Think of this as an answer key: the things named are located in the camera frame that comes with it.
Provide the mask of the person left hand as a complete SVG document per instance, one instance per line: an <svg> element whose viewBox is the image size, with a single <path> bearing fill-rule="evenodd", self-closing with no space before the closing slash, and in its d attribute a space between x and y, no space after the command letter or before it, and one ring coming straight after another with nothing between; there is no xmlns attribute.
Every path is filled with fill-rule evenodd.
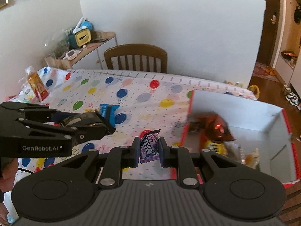
<svg viewBox="0 0 301 226"><path fill-rule="evenodd" d="M5 166L1 177L1 192L11 191L14 186L16 173L18 171L18 159L14 158L10 164ZM8 210L1 201L1 225L9 225L7 220Z"/></svg>

